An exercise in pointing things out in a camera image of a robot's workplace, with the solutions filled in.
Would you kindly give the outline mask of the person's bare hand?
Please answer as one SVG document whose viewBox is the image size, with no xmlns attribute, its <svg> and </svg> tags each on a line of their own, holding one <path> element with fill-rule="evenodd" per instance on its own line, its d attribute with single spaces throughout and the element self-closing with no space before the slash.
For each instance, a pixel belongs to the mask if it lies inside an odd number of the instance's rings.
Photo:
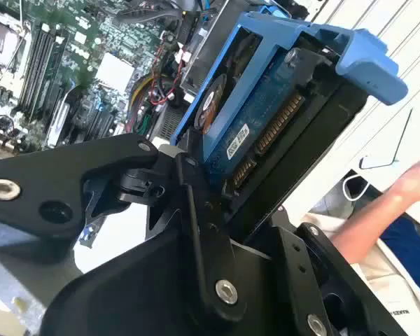
<svg viewBox="0 0 420 336">
<path fill-rule="evenodd" d="M 391 192 L 409 205 L 420 201 L 420 161 L 395 181 Z"/>
</svg>

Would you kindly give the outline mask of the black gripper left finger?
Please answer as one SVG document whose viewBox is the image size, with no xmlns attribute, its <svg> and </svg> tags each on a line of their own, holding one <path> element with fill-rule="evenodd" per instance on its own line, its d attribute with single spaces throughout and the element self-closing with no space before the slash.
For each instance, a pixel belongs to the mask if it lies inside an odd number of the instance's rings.
<svg viewBox="0 0 420 336">
<path fill-rule="evenodd" d="M 199 313 L 240 321 L 245 302 L 237 292 L 228 302 L 218 287 L 220 281 L 237 285 L 239 273 L 202 168 L 189 155 L 170 157 L 136 134 L 0 159 L 1 261 L 13 279 L 27 279 L 35 291 L 43 275 L 31 265 L 61 265 L 88 223 L 131 203 L 153 210 L 151 223 L 160 229 L 154 237 L 178 232 Z"/>
</svg>

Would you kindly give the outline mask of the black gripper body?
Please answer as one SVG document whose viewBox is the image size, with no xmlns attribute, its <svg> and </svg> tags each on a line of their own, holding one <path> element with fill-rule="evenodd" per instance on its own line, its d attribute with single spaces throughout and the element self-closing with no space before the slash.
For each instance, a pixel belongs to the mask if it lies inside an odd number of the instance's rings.
<svg viewBox="0 0 420 336">
<path fill-rule="evenodd" d="M 238 322 L 203 317 L 186 279 L 177 231 L 163 232 L 65 286 L 47 308 L 41 335 L 331 335 L 321 296 L 291 293 L 284 262 L 232 244 L 240 275 Z"/>
</svg>

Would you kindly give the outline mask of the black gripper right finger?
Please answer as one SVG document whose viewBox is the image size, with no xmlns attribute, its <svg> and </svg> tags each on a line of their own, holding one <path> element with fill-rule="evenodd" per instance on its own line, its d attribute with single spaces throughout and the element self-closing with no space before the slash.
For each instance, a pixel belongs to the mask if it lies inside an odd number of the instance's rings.
<svg viewBox="0 0 420 336">
<path fill-rule="evenodd" d="M 227 169 L 231 185 L 231 230 L 273 260 L 283 261 L 291 293 L 316 291 L 332 334 L 402 335 L 346 260 L 318 228 L 287 228 L 280 202 L 323 157 L 363 108 L 367 94 L 335 73 L 335 57 L 315 48 L 292 48 L 275 58 L 241 114 L 250 133 Z M 261 98 L 260 93 L 267 93 Z"/>
</svg>

